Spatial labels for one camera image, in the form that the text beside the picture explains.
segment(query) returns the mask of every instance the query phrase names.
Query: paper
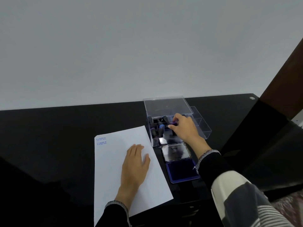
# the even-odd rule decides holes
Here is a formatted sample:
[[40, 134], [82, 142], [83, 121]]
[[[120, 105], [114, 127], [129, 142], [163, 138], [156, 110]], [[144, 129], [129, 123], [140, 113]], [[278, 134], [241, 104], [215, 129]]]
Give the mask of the paper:
[[148, 153], [149, 170], [129, 210], [133, 216], [173, 199], [144, 126], [95, 137], [94, 225], [104, 206], [115, 199], [121, 183], [121, 170], [126, 152], [133, 144], [144, 146], [142, 160]]

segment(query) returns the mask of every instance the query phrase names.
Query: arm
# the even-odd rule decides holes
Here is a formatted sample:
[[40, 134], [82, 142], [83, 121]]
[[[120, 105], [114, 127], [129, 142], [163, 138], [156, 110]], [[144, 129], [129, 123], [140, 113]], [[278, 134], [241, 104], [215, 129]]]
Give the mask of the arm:
[[174, 120], [178, 120], [179, 125], [169, 125], [169, 128], [188, 143], [199, 158], [197, 172], [211, 191], [224, 226], [292, 226], [255, 185], [209, 147], [190, 117], [176, 114]]
[[128, 210], [139, 186], [144, 182], [150, 163], [148, 154], [142, 162], [141, 152], [143, 148], [144, 146], [140, 144], [134, 144], [127, 150], [122, 165], [121, 185], [118, 194], [114, 201], [107, 203], [96, 227], [108, 225], [131, 226], [128, 219]]

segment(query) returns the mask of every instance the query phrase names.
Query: gray wall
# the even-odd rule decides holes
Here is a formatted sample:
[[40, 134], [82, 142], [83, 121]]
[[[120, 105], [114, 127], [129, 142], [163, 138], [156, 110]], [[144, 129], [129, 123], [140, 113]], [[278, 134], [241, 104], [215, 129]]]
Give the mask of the gray wall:
[[303, 0], [0, 0], [0, 110], [255, 93]]

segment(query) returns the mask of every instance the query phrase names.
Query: open box lid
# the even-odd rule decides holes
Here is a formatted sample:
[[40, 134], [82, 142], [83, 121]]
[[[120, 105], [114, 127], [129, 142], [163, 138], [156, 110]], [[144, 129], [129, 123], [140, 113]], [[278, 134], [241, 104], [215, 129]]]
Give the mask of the open box lid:
[[147, 116], [173, 116], [176, 113], [191, 115], [193, 111], [183, 96], [143, 99]]

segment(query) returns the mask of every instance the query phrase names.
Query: clothing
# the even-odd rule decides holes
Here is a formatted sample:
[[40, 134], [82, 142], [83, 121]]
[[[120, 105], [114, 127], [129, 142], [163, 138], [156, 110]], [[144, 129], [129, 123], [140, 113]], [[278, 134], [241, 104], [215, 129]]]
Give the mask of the clothing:
[[[293, 226], [271, 206], [255, 185], [235, 172], [217, 150], [204, 153], [199, 158], [196, 170], [211, 191], [225, 227]], [[123, 204], [107, 204], [96, 226], [106, 226], [113, 220], [119, 221], [117, 226], [130, 226], [128, 211], [123, 206]]]

